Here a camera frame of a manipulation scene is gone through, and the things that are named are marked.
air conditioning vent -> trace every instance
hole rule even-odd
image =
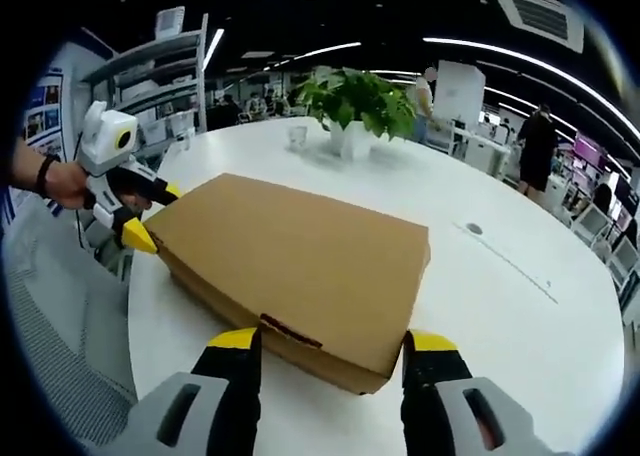
[[[584,23],[570,7],[556,0],[498,0],[512,26],[582,53]]]

box flap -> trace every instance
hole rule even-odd
[[[230,174],[146,225],[161,251],[256,316],[345,361],[393,371],[429,261],[427,228]]]

green plant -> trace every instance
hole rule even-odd
[[[354,69],[332,70],[325,78],[312,76],[300,85],[298,101],[328,130],[325,117],[346,129],[362,121],[377,137],[409,137],[415,112],[405,91],[375,74]]]

potted plant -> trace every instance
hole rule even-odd
[[[415,112],[405,91],[366,71],[343,68],[312,76],[298,98],[331,132],[332,149],[344,159],[366,157],[376,137],[407,138],[412,132]]]

white round table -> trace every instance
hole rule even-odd
[[[294,125],[309,128],[301,154],[286,149]],[[624,369],[620,310],[604,265],[552,216],[459,161],[394,140],[346,163],[328,154],[327,140],[311,118],[235,126],[196,136],[189,149],[174,144],[159,175],[188,191],[235,173],[428,226],[432,259],[411,327],[456,342],[472,373],[524,406],[552,449],[588,444],[618,400]],[[190,371],[226,329],[157,256],[136,253],[129,339],[139,398]],[[405,454],[401,398],[399,367],[378,393],[358,397],[265,352],[255,452]]]

